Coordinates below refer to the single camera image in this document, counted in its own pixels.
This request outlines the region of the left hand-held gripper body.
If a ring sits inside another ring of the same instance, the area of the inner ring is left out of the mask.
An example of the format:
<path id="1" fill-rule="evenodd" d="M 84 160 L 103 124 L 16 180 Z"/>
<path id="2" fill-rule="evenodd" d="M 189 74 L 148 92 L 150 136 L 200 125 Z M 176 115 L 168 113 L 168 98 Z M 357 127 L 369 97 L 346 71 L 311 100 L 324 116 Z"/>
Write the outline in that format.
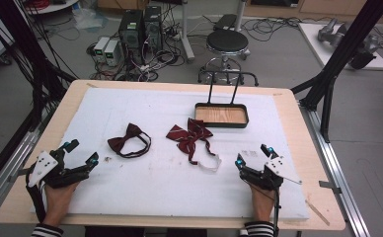
<path id="1" fill-rule="evenodd" d="M 89 173 L 77 172 L 76 168 L 66 168 L 64 157 L 58 154 L 58 150 L 42 151 L 29 175 L 27 185 L 33 188 L 40 181 L 44 181 L 50 187 L 58 189 L 89 178 Z"/>

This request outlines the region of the person's left hand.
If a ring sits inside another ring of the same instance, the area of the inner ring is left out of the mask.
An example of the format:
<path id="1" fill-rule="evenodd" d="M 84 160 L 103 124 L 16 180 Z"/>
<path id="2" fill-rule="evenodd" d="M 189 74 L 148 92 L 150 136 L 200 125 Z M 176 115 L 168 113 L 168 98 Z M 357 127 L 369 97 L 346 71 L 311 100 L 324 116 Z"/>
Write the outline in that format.
<path id="1" fill-rule="evenodd" d="M 60 226 L 60 223 L 68 213 L 73 193 L 77 187 L 78 183 L 58 189 L 45 186 L 47 211 L 42 222 L 43 224 L 53 227 Z"/>

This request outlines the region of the striped dark red bow tie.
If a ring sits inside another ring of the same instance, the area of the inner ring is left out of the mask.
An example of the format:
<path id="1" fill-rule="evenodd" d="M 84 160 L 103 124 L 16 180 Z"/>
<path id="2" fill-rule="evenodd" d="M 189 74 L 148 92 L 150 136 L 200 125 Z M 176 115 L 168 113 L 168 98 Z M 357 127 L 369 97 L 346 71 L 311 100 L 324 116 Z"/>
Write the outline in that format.
<path id="1" fill-rule="evenodd" d="M 204 121 L 194 118 L 188 118 L 188 128 L 183 129 L 178 125 L 174 125 L 167 133 L 166 137 L 170 140 L 177 142 L 177 147 L 185 154 L 188 155 L 189 163 L 200 167 L 203 170 L 209 172 L 216 172 L 222 160 L 218 154 L 213 153 L 210 150 L 210 142 L 208 139 L 213 136 L 213 133 L 206 128 Z M 214 167 L 207 167 L 198 161 L 193 160 L 195 153 L 195 143 L 198 141 L 205 142 L 205 149 L 207 153 L 215 160 L 216 164 Z"/>

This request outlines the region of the thin wooden stick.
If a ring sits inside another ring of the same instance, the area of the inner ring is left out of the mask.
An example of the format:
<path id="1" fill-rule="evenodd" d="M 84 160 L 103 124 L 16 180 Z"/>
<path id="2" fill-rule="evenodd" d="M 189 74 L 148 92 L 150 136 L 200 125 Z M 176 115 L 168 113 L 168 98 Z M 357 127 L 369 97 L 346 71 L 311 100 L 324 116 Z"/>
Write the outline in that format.
<path id="1" fill-rule="evenodd" d="M 310 207 L 310 209 L 327 225 L 330 226 L 330 221 L 322 214 L 322 212 L 308 199 L 305 199 L 306 204 Z"/>

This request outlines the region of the black rack with wooden tray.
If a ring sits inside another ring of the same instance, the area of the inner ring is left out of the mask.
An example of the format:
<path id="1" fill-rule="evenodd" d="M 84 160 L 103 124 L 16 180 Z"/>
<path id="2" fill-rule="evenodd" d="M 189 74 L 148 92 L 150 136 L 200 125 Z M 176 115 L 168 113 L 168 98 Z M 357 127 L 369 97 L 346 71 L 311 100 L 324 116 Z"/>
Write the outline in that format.
<path id="1" fill-rule="evenodd" d="M 215 76 L 220 73 L 225 74 L 226 78 L 229 78 L 231 74 L 237 76 L 229 103 L 211 102 Z M 238 87 L 244 84 L 245 72 L 202 70 L 201 74 L 209 75 L 209 92 L 205 103 L 194 105 L 194 118 L 202 120 L 206 127 L 245 128 L 250 121 L 247 107 L 235 103 Z"/>

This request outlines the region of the black round stool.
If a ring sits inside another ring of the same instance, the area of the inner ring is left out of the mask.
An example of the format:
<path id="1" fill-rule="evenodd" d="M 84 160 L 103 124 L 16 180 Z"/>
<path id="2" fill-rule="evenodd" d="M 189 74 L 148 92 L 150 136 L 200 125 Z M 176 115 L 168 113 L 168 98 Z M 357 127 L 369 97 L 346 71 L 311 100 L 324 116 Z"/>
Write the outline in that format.
<path id="1" fill-rule="evenodd" d="M 225 81 L 231 84 L 236 80 L 244 84 L 244 75 L 239 74 L 242 66 L 234 56 L 246 60 L 250 55 L 248 45 L 248 39 L 240 32 L 217 30 L 210 33 L 206 38 L 206 47 L 216 56 L 199 68 L 197 82 L 200 83 L 205 75 L 207 79 L 214 77 L 214 82 Z"/>

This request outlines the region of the clear plastic bag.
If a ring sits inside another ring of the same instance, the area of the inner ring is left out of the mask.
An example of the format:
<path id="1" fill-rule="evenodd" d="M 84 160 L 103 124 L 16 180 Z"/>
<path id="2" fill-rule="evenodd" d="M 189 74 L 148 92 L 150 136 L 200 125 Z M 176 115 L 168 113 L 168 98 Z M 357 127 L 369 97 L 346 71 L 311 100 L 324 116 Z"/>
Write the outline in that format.
<path id="1" fill-rule="evenodd" d="M 93 30 L 103 28 L 109 21 L 93 9 L 78 8 L 72 10 L 77 30 Z"/>

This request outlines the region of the white round table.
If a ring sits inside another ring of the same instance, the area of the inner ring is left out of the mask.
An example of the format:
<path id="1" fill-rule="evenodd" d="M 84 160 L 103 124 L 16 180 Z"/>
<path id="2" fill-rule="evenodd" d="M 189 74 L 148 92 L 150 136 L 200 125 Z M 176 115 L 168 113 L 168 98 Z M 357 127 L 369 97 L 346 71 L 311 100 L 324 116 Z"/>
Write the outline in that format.
<path id="1" fill-rule="evenodd" d="M 38 15 L 71 8 L 78 3 L 79 0 L 28 0 L 24 7 L 29 14 Z"/>

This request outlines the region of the black computer tower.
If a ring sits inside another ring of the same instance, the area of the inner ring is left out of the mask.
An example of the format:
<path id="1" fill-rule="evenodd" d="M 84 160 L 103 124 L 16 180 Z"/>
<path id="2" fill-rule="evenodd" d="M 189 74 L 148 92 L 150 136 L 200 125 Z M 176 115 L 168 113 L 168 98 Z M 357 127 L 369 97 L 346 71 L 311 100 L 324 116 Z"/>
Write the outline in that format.
<path id="1" fill-rule="evenodd" d="M 147 6 L 145 8 L 144 26 L 146 35 L 145 51 L 157 52 L 162 50 L 162 8 L 160 6 Z"/>
<path id="2" fill-rule="evenodd" d="M 142 46 L 144 43 L 143 11 L 137 9 L 126 10 L 118 28 L 122 50 L 125 56 L 137 63 L 143 62 Z"/>

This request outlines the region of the black metal frame stand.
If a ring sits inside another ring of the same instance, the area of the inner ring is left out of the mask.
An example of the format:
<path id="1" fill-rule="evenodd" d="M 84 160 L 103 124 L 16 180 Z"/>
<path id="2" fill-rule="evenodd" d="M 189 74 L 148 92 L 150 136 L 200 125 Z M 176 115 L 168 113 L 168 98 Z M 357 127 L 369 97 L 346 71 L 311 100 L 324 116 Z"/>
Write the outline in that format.
<path id="1" fill-rule="evenodd" d="M 329 123 L 335 82 L 382 16 L 383 0 L 367 0 L 323 69 L 312 79 L 291 89 L 293 94 L 309 89 L 300 100 L 301 106 L 308 111 L 316 111 L 318 103 L 323 101 L 320 134 L 327 143 L 330 142 Z"/>
<path id="2" fill-rule="evenodd" d="M 44 111 L 53 113 L 69 85 L 78 79 L 61 69 L 62 58 L 42 33 L 43 25 L 29 19 L 22 0 L 0 0 L 0 42 L 32 86 L 31 128 L 42 123 Z"/>

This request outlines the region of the flat black box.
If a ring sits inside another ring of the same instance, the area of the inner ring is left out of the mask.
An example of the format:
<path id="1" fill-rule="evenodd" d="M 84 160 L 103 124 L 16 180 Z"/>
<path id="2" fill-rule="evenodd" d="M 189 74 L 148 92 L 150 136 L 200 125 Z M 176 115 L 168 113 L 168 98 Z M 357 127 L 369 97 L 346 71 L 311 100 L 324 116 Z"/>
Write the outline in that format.
<path id="1" fill-rule="evenodd" d="M 234 14 L 223 15 L 213 26 L 215 31 L 217 30 L 230 30 L 235 31 L 237 16 Z"/>

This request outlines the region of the aluminium rail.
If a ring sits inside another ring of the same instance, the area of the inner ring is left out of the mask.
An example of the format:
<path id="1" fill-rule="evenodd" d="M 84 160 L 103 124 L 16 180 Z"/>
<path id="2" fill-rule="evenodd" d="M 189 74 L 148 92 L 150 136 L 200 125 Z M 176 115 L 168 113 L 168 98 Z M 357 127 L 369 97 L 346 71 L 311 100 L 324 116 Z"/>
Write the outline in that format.
<path id="1" fill-rule="evenodd" d="M 11 139 L 0 152 L 0 197 L 22 173 L 23 166 L 33 152 L 41 134 L 49 123 L 54 111 L 43 110 L 40 121 L 34 123 L 34 111 L 30 111 Z"/>
<path id="2" fill-rule="evenodd" d="M 371 237 L 334 148 L 330 142 L 326 141 L 325 136 L 320 131 L 321 118 L 315 111 L 308 111 L 302 106 L 299 109 L 313 136 L 314 144 L 318 147 L 318 153 L 325 166 L 329 183 L 340 208 L 343 210 L 345 223 L 350 227 L 354 237 Z"/>

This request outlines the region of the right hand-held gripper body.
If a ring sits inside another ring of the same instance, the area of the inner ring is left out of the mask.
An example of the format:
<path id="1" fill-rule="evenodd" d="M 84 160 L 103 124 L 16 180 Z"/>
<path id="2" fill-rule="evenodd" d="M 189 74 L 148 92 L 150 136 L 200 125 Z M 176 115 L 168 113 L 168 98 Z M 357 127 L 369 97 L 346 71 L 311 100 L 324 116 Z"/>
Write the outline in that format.
<path id="1" fill-rule="evenodd" d="M 293 166 L 283 156 L 266 161 L 261 171 L 255 170 L 246 164 L 246 168 L 240 171 L 240 178 L 251 185 L 268 191 L 278 189 L 283 180 L 297 185 L 302 184 L 302 180 Z"/>

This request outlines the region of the person's right hand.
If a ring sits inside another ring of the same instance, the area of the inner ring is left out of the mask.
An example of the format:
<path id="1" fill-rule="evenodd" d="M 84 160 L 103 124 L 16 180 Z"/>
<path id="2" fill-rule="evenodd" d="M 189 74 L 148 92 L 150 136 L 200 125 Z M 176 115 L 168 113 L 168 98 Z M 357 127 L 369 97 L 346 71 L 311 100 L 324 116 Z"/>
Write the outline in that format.
<path id="1" fill-rule="evenodd" d="M 254 219 L 257 221 L 270 221 L 275 201 L 275 191 L 261 190 L 254 185 L 250 185 L 250 189 Z"/>

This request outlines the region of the plain dark red bow tie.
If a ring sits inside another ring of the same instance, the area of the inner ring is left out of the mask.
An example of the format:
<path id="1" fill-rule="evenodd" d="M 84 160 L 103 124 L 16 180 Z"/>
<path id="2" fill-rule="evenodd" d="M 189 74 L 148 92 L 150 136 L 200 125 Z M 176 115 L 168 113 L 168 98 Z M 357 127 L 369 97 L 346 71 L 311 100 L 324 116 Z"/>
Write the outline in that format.
<path id="1" fill-rule="evenodd" d="M 145 144 L 145 147 L 138 151 L 132 151 L 132 152 L 123 154 L 121 150 L 124 147 L 125 142 L 128 139 L 134 138 L 134 137 L 142 141 Z M 126 159 L 137 158 L 146 154 L 149 151 L 151 144 L 152 144 L 152 138 L 146 132 L 144 132 L 139 126 L 133 123 L 130 123 L 127 126 L 125 136 L 114 137 L 108 140 L 108 145 L 110 149 L 114 151 L 118 156 L 122 158 L 126 158 Z"/>

